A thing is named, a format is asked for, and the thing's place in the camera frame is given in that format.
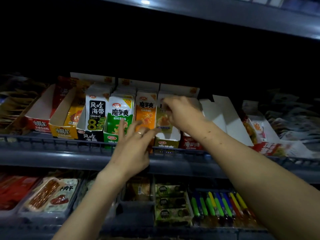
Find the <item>left hand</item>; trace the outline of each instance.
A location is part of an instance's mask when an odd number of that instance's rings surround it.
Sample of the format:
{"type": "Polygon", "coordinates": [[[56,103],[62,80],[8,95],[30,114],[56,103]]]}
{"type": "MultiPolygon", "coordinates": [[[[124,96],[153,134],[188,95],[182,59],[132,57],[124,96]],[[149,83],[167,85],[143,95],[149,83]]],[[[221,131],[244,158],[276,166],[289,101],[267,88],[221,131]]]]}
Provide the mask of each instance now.
{"type": "Polygon", "coordinates": [[[148,129],[141,127],[135,132],[137,125],[142,121],[134,121],[128,128],[125,135],[125,121],[120,120],[118,129],[118,144],[114,149],[107,167],[111,166],[118,170],[125,181],[140,173],[149,165],[149,155],[146,151],[150,141],[160,129],[148,129]]]}

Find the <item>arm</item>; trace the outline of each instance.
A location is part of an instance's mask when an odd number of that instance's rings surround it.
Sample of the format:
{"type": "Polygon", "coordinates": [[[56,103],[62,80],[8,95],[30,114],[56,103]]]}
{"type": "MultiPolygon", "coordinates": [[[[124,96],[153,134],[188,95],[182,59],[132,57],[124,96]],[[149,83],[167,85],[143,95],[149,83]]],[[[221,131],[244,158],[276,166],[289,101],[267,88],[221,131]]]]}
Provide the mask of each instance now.
{"type": "Polygon", "coordinates": [[[123,185],[149,165],[146,148],[158,130],[148,131],[141,127],[139,133],[135,133],[138,124],[141,121],[133,122],[125,136],[124,120],[120,121],[118,144],[110,162],[98,173],[90,191],[54,235],[53,240],[89,240],[98,237],[106,214],[123,185]]]}
{"type": "Polygon", "coordinates": [[[278,239],[319,239],[320,191],[223,132],[186,97],[165,98],[170,122],[198,141],[278,239]]]}

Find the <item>hand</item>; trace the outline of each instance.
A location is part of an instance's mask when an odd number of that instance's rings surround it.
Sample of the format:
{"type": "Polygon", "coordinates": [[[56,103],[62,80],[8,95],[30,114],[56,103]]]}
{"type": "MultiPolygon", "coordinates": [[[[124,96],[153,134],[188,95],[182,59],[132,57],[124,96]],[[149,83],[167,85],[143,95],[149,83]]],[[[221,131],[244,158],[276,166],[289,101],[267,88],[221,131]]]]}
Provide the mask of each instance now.
{"type": "Polygon", "coordinates": [[[166,97],[163,102],[169,107],[166,109],[166,114],[170,123],[187,134],[191,135],[199,123],[206,120],[202,112],[185,96],[166,97]]]}
{"type": "Polygon", "coordinates": [[[118,144],[114,149],[107,167],[114,167],[127,181],[137,173],[140,173],[149,165],[149,155],[146,151],[150,141],[160,132],[159,129],[141,127],[135,132],[135,127],[142,121],[134,121],[125,135],[125,121],[120,120],[118,130],[118,144]]]}

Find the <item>dark background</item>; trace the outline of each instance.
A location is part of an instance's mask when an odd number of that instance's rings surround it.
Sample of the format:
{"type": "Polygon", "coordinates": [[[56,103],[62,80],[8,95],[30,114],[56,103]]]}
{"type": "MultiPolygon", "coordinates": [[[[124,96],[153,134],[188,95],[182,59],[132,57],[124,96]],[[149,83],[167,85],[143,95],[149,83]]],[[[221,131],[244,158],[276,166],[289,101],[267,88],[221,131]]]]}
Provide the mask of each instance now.
{"type": "Polygon", "coordinates": [[[199,97],[320,97],[319,41],[101,0],[0,0],[1,72],[198,86],[199,97]]]}

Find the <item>forearm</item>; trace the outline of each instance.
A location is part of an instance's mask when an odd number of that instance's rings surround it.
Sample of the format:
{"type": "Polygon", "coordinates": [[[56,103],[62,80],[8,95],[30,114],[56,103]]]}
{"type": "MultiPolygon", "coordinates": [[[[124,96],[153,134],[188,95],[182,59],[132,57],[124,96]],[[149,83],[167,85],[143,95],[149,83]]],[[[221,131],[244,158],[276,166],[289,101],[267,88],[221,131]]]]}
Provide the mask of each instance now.
{"type": "Polygon", "coordinates": [[[313,239],[312,236],[318,234],[312,226],[320,220],[319,214],[314,213],[319,210],[320,193],[314,187],[233,139],[212,122],[204,122],[190,135],[207,149],[259,219],[277,237],[313,239]],[[306,233],[305,226],[312,230],[306,233]]]}
{"type": "Polygon", "coordinates": [[[102,170],[82,202],[55,234],[53,240],[96,239],[112,202],[125,184],[110,164],[102,170]]]}

